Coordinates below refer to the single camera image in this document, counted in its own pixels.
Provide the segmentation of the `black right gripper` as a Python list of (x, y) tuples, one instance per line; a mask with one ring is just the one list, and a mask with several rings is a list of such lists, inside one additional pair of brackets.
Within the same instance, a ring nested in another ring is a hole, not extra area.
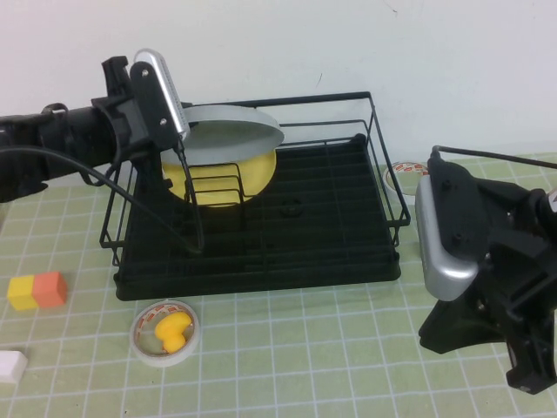
[(480, 274), (456, 300), (435, 304), (419, 343), (446, 354), (507, 336), (508, 385), (538, 394), (556, 384), (556, 191), (494, 180), (479, 189), (490, 222)]

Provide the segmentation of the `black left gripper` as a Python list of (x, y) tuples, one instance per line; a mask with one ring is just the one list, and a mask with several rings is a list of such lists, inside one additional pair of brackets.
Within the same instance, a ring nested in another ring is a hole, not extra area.
[[(127, 71), (124, 56), (102, 63), (107, 96), (91, 101), (111, 128), (115, 151), (106, 172), (110, 177), (121, 164), (130, 161), (138, 172), (142, 187), (163, 188), (160, 153), (172, 148), (172, 120), (154, 67), (137, 63)], [(199, 123), (201, 107), (182, 103), (182, 131)]]

